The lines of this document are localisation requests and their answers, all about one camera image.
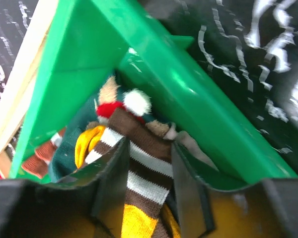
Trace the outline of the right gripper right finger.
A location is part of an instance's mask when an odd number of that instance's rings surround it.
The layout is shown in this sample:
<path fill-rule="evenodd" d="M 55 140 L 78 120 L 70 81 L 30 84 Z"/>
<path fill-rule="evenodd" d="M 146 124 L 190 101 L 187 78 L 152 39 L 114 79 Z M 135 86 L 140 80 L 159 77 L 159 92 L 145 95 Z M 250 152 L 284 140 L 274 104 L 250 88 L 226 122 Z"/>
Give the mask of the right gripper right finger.
<path fill-rule="evenodd" d="M 171 157 L 183 238 L 298 238 L 298 178 L 218 190 L 195 173 L 177 143 Z"/>

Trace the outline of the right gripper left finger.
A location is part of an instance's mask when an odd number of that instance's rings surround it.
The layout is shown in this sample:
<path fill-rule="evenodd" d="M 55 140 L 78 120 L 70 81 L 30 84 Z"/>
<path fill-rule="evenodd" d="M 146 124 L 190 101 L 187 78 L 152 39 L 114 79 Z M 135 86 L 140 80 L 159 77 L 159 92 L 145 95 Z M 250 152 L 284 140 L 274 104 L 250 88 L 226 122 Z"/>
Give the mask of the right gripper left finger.
<path fill-rule="evenodd" d="M 118 238 L 129 141 L 59 183 L 0 179 L 0 238 Z"/>

